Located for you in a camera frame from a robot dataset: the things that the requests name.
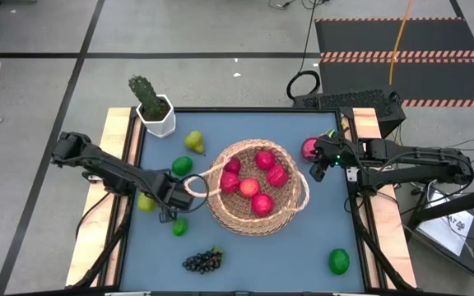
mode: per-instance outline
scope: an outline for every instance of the wicker basket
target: wicker basket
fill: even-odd
[[[254,158],[258,150],[269,150],[276,156],[276,162],[281,164],[287,172],[289,179],[281,188],[273,187],[266,180],[266,171],[258,169]],[[269,216],[258,218],[251,210],[251,201],[243,198],[239,192],[227,194],[221,192],[222,168],[236,157],[241,162],[239,178],[256,178],[261,186],[261,192],[270,195],[275,207]],[[206,178],[209,188],[207,200],[211,213],[228,230],[243,235],[262,236],[273,234],[285,227],[294,217],[294,214],[303,210],[309,203],[309,185],[302,173],[297,169],[294,160],[281,146],[267,140],[253,139],[237,142],[227,147],[215,159],[211,168],[201,173]],[[191,190],[189,184],[195,178],[188,179],[184,186],[195,197],[205,197],[206,193]],[[301,184],[304,189],[304,200],[300,202]]]

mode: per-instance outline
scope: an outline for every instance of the cactus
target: cactus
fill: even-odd
[[[142,116],[146,120],[162,120],[170,110],[169,105],[156,96],[151,83],[142,76],[129,79],[129,88],[142,104]]]

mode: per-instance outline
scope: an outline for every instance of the grape bunch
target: grape bunch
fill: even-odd
[[[198,272],[201,275],[214,271],[221,267],[223,251],[219,247],[214,247],[210,251],[198,253],[182,262],[186,271]]]

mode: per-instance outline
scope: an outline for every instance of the blue table surface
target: blue table surface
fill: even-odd
[[[292,155],[309,182],[310,202],[284,229],[262,237],[231,233],[206,207],[181,215],[188,219],[189,230],[175,237],[172,224],[159,223],[158,211],[148,214],[135,204],[122,291],[363,291],[352,217],[343,210],[345,173],[329,169],[325,179],[316,183],[308,173],[310,164],[300,157],[307,136],[337,129],[334,114],[176,113],[176,118],[175,133],[165,139],[146,133],[143,168],[170,168],[174,159],[186,155],[193,159],[193,173],[201,173],[227,146],[245,139],[267,139]],[[192,130],[203,133],[206,156],[185,148],[184,138]],[[214,245],[225,250],[219,270],[200,275],[181,266],[187,257]],[[334,275],[328,268],[328,255],[335,248],[350,255],[350,268],[344,275]]]

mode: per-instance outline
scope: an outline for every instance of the orange cable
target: orange cable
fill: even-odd
[[[402,38],[403,28],[405,27],[405,22],[409,17],[409,12],[411,11],[412,0],[409,0],[407,5],[407,10],[405,11],[405,16],[402,20],[402,25],[400,26],[400,31],[398,32],[398,37],[396,38],[396,43],[394,44],[393,57],[391,58],[391,71],[388,74],[388,84],[391,86],[393,84],[393,69],[394,69],[394,60],[396,60],[396,52],[398,51],[398,45],[400,44],[400,39]]]

